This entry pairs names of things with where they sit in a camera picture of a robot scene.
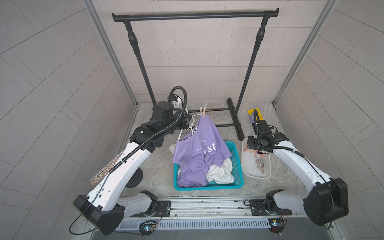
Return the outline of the pink clothespin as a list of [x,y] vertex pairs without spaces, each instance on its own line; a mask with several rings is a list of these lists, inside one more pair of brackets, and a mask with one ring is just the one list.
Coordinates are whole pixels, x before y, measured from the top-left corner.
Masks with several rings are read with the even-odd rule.
[[207,110],[207,104],[204,104],[203,107],[200,107],[200,115],[201,115],[202,118],[205,117],[205,115],[206,115],[206,110]]

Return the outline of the purple t-shirt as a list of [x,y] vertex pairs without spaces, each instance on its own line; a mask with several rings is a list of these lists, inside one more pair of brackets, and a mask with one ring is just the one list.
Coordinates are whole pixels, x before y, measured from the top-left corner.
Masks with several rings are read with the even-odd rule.
[[210,167],[222,167],[224,161],[231,156],[231,151],[211,118],[201,115],[193,131],[176,143],[173,163],[180,170],[177,186],[205,187]]

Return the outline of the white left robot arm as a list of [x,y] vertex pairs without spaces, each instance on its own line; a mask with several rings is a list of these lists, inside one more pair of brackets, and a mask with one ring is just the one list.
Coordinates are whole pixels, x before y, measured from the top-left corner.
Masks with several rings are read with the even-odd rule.
[[157,197],[149,191],[127,198],[120,195],[126,186],[135,187],[141,182],[141,164],[162,146],[165,136],[187,128],[191,116],[186,108],[186,100],[178,109],[172,102],[154,105],[151,120],[136,128],[126,148],[93,178],[95,188],[75,199],[74,206],[81,216],[105,236],[113,233],[125,218],[136,214],[152,216],[157,211]]

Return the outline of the white plastic hanger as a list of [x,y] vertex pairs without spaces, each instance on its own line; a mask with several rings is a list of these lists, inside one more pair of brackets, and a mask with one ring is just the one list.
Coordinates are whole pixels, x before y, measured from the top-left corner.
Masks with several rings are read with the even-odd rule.
[[178,136],[178,141],[181,139],[181,136],[182,136],[183,131],[190,131],[190,132],[192,133],[192,135],[194,134],[195,117],[197,117],[197,116],[201,116],[201,115],[203,115],[203,114],[200,113],[200,114],[196,114],[196,115],[193,115],[193,116],[192,116],[192,122],[189,123],[188,128],[185,129],[185,130],[180,130],[180,133],[179,133],[179,136]]

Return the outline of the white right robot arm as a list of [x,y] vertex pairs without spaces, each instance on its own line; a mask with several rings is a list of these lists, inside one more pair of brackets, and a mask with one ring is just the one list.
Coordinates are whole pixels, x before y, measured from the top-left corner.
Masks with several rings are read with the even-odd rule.
[[299,177],[308,190],[304,197],[274,190],[266,194],[265,209],[270,215],[282,210],[306,214],[318,226],[332,223],[349,214],[347,184],[340,178],[332,178],[300,153],[280,131],[265,120],[253,124],[255,136],[249,136],[247,146],[258,154],[274,154]]

